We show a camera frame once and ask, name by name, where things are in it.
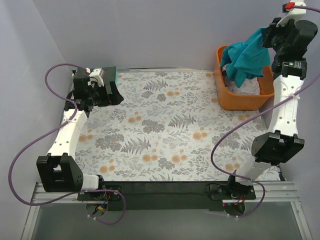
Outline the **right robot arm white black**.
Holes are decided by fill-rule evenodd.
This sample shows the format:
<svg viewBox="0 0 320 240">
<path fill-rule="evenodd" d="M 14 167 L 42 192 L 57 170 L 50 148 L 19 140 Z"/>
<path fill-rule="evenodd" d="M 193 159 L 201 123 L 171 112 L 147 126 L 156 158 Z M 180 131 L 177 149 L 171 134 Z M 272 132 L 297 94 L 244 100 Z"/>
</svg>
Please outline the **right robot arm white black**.
<svg viewBox="0 0 320 240">
<path fill-rule="evenodd" d="M 298 91 L 307 75 L 304 54 L 317 32 L 317 25 L 309 20 L 283 22 L 280 17 L 263 30 L 262 46 L 275 51 L 271 65 L 275 108 L 267 133 L 252 143 L 252 157 L 229 176 L 225 191 L 230 198 L 248 195 L 253 181 L 265 170 L 286 163 L 303 149 L 305 141 L 297 129 Z"/>
</svg>

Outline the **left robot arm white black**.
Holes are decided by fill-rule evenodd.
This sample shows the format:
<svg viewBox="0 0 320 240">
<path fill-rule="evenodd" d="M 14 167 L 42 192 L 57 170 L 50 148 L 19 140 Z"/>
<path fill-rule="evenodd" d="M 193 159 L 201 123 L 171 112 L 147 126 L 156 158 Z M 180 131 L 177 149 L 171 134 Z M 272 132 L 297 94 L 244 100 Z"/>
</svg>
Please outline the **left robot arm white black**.
<svg viewBox="0 0 320 240">
<path fill-rule="evenodd" d="M 85 174 L 76 163 L 76 148 L 94 107 L 119 105 L 116 67 L 73 70 L 73 89 L 64 105 L 62 128 L 45 156 L 38 157 L 37 170 L 46 192 L 89 191 L 95 200 L 106 196 L 100 175 Z"/>
</svg>

